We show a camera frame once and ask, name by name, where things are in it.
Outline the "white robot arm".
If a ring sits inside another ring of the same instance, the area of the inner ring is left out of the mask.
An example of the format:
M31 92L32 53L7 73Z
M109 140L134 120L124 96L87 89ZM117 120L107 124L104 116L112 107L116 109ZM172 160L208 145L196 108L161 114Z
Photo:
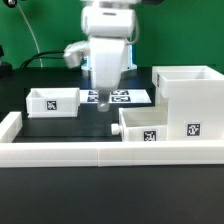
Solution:
M164 0L87 0L81 26L88 36L92 88L99 93L97 109L109 110L109 95L119 86L128 46L139 37L135 4L159 5Z

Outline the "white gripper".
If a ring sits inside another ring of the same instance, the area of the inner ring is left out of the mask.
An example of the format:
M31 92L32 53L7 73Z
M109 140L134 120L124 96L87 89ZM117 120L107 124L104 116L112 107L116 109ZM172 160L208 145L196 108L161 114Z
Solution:
M89 39L91 84L93 89L100 90L97 105L99 112L107 112L110 108L110 93L103 90L116 90L119 85L125 45L124 39Z

